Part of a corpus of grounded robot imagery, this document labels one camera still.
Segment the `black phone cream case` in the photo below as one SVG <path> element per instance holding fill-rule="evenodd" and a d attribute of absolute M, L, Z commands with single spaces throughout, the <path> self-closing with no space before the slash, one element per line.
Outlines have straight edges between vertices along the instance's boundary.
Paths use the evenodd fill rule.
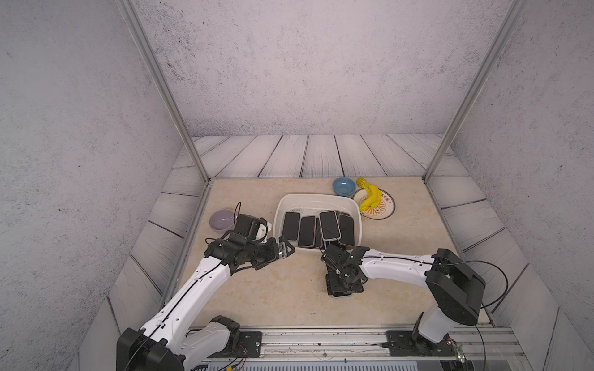
<path fill-rule="evenodd" d="M 282 224 L 282 236 L 288 241 L 297 241 L 299 238 L 300 222 L 300 213 L 292 211 L 285 213 Z"/>

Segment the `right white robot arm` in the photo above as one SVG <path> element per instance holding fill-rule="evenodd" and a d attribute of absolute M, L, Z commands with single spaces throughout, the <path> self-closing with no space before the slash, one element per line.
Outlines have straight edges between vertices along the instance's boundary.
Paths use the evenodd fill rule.
<path fill-rule="evenodd" d="M 371 279 L 386 279 L 428 290 L 435 304 L 420 315 L 413 334 L 427 343 L 440 343 L 456 326 L 478 324 L 486 282 L 451 250 L 432 255 L 388 254 L 369 247 L 350 252 L 329 245 L 321 261 L 327 268 L 330 296 L 361 293 Z"/>

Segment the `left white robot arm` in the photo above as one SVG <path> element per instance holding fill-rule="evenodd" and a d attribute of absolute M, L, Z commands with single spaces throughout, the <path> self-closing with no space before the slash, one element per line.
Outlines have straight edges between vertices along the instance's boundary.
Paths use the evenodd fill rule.
<path fill-rule="evenodd" d="M 126 329 L 116 346 L 117 370 L 192 370 L 212 356 L 242 357 L 240 326 L 218 315 L 190 327 L 214 293 L 244 268 L 260 270 L 295 253 L 284 237 L 256 239 L 228 231 L 211 241 L 188 281 L 139 330 Z"/>

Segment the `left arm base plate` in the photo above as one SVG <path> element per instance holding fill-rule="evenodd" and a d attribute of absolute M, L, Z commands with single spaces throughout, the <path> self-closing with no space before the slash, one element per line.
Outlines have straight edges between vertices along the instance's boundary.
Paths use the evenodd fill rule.
<path fill-rule="evenodd" d="M 261 356 L 262 332 L 240 331 L 230 337 L 230 344 L 210 359 L 255 359 Z"/>

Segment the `white plastic storage box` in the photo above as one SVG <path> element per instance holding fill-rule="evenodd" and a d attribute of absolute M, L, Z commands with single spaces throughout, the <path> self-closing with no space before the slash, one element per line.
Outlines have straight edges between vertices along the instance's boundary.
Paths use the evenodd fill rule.
<path fill-rule="evenodd" d="M 361 245 L 362 225 L 359 206 L 350 198 L 341 196 L 331 196 L 323 194 L 295 193 L 284 196 L 278 204 L 272 236 L 276 239 L 282 236 L 282 224 L 284 215 L 287 212 L 298 212 L 301 218 L 305 216 L 316 217 L 316 240 L 311 248 L 299 247 L 298 241 L 289 241 L 297 250 L 314 251 L 325 250 L 330 244 L 342 247 L 344 250 L 351 250 Z M 324 211 L 335 211 L 337 218 L 341 213 L 345 213 L 354 219 L 355 245 L 346 247 L 338 241 L 324 241 L 320 228 L 320 213 Z"/>

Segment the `black phone pink case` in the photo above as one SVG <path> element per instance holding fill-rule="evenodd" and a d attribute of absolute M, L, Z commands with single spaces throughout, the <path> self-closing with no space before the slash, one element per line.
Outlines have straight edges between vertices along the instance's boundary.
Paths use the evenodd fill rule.
<path fill-rule="evenodd" d="M 338 216 L 338 224 L 340 229 L 340 244 L 346 247 L 353 247 L 355 245 L 354 219 L 345 213 L 341 213 Z"/>

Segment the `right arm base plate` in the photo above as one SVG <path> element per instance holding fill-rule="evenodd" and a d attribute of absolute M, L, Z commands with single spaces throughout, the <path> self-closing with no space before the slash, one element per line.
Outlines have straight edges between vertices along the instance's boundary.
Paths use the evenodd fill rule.
<path fill-rule="evenodd" d="M 447 342 L 432 343 L 413 331 L 388 331 L 381 347 L 392 357 L 455 357 L 456 347 Z"/>

